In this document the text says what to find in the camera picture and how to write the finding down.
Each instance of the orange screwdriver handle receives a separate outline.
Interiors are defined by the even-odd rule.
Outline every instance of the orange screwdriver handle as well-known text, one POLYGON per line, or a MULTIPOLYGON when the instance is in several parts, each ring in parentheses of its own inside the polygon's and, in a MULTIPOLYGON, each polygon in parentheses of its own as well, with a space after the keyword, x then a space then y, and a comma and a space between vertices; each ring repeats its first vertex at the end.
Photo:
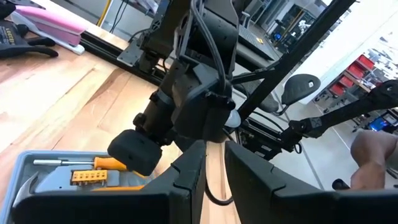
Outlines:
POLYGON ((101 168, 107 170, 127 170, 126 165, 114 158, 94 158, 94 169, 101 168))

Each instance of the gray tray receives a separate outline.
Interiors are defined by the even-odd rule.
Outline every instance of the gray tray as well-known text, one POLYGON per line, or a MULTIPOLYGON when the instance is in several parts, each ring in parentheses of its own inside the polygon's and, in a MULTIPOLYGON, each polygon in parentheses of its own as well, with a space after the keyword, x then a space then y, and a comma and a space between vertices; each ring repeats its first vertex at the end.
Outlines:
MULTIPOLYGON (((57 166, 35 166, 33 160, 35 159, 61 159, 71 161, 92 161, 94 157, 109 157, 104 152, 79 152, 79 151, 25 151, 19 155, 14 165, 14 170, 8 184, 7 193, 4 198, 1 214, 0 223, 11 224, 11 208, 14 199, 18 193, 21 185, 33 174, 39 172, 39 179, 35 186, 40 184, 51 171, 55 170, 57 166)), ((132 172, 120 172, 120 185, 122 186, 135 186, 135 185, 146 185, 150 182, 154 175, 150 177, 141 178, 132 172)), ((101 187, 91 185, 91 187, 82 187, 79 190, 92 190, 93 188, 101 187)))

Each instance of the black glove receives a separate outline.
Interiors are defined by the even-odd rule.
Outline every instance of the black glove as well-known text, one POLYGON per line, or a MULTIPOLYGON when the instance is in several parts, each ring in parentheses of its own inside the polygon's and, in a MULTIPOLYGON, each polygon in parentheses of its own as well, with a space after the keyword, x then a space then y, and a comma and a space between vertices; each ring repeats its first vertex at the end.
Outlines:
POLYGON ((27 52, 38 52, 50 57, 57 57, 58 53, 50 48, 55 42, 47 37, 25 39, 29 31, 25 25, 15 25, 13 22, 0 21, 0 58, 15 57, 27 52))

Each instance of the wooden table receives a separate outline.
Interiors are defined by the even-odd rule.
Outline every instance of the wooden table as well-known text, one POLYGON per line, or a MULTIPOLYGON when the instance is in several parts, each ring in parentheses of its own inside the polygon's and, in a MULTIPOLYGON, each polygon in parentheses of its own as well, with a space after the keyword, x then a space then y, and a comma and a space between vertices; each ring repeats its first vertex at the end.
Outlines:
MULTIPOLYGON (((125 49, 128 43, 49 0, 47 10, 88 24, 88 32, 125 49)), ((110 141, 144 111, 156 86, 86 52, 59 46, 58 58, 24 55, 0 61, 0 201, 17 156, 29 149, 106 151, 110 141)), ((163 147, 161 174, 181 152, 163 147)), ((207 175, 216 197, 229 198, 223 145, 208 146, 207 175)), ((202 223, 239 223, 235 206, 219 207, 205 196, 202 223)))

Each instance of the office chair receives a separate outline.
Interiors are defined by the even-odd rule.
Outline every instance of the office chair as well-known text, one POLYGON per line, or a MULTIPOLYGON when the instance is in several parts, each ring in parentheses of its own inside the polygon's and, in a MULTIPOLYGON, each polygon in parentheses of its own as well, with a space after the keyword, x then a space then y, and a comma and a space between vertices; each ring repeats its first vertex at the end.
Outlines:
MULTIPOLYGON (((254 80, 251 82, 238 83, 234 85, 234 88, 246 97, 249 97, 254 90, 260 85, 260 80, 254 80)), ((271 113, 275 116, 281 116, 289 108, 290 105, 302 100, 315 92, 321 86, 319 78, 308 75, 298 74, 290 77, 285 83, 284 92, 280 98, 281 104, 285 105, 281 111, 279 110, 279 104, 274 99, 272 94, 268 95, 258 107, 260 110, 271 113)))

